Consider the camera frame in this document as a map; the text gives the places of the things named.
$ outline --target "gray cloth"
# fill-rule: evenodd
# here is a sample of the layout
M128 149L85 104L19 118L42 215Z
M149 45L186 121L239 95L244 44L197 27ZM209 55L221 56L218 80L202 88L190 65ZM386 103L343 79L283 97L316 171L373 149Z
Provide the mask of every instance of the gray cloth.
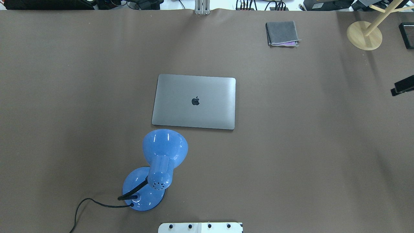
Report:
M294 21L267 22L267 43L271 46L298 46L298 33Z

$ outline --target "desk lamp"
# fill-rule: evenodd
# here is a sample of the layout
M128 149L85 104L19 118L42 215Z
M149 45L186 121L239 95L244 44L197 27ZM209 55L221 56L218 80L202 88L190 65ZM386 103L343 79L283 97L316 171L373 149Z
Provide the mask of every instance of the desk lamp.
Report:
M373 23L366 21L357 21L351 24L347 29L349 41L357 48L362 50L374 50L381 45L383 35L377 26L391 13L401 10L413 9L414 7L403 7L396 9L403 0L394 0L384 10L377 6L370 5L374 10L382 12Z
M133 170L125 179L122 196L132 209L146 211L156 207L173 181L173 170L185 159L188 144L185 138L169 129L148 133L142 142L145 160L150 167Z

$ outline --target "silver laptop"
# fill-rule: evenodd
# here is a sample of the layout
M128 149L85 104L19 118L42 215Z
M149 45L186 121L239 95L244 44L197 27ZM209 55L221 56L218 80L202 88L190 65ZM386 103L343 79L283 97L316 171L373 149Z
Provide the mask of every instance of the silver laptop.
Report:
M234 129L235 78L160 74L152 124Z

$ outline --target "apple logo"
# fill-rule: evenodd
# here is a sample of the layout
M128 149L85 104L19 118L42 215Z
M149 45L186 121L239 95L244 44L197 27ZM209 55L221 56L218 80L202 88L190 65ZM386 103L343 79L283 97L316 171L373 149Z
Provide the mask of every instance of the apple logo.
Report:
M200 99L198 98L198 96L196 96L194 99L191 100L191 103L193 105L199 105L200 103L198 102Z

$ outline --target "white bracket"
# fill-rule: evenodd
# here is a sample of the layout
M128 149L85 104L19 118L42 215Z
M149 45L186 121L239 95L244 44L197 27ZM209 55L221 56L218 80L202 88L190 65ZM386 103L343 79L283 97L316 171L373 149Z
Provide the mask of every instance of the white bracket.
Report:
M243 233L243 223L162 223L158 233Z
M196 15L209 15L210 0L195 0L194 13Z

